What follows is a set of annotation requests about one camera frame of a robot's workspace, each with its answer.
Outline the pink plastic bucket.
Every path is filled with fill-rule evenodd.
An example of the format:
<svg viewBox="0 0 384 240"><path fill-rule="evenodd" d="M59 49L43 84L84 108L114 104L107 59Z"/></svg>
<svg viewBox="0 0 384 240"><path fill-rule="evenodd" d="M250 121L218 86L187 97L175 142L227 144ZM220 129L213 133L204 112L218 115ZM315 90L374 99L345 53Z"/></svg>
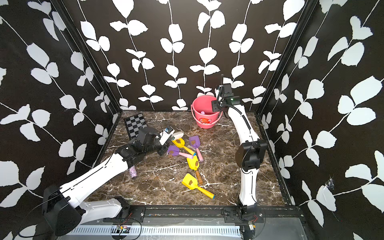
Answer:
<svg viewBox="0 0 384 240"><path fill-rule="evenodd" d="M197 125L202 129L212 128L222 117L222 112L212 111L211 101L214 98L214 96L203 95L197 97L191 104L192 116Z"/></svg>

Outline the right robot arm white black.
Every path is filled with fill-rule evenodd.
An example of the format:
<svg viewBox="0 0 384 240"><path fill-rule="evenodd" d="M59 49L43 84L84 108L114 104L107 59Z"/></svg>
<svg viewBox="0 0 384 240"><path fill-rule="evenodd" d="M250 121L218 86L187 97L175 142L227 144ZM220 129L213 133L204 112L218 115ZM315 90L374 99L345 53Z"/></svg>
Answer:
<svg viewBox="0 0 384 240"><path fill-rule="evenodd" d="M253 129L242 100L233 94L230 84L218 87L217 97L212 101L212 110L227 113L237 130L241 143L235 154L236 163L241 171L239 216L243 220L249 220L259 211L257 176L268 144Z"/></svg>

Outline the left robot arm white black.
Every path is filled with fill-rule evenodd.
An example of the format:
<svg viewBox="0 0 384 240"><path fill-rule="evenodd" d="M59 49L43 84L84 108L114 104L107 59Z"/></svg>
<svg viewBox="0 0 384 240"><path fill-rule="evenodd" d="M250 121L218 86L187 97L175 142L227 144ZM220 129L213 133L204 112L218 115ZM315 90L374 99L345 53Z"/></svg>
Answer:
<svg viewBox="0 0 384 240"><path fill-rule="evenodd" d="M130 205L123 197L87 202L86 198L115 176L131 169L153 152L164 155L175 130L167 126L162 132L152 127L139 130L137 137L119 147L105 161L60 187L44 191L42 215L56 237L64 236L78 225L100 219L124 220Z"/></svg>

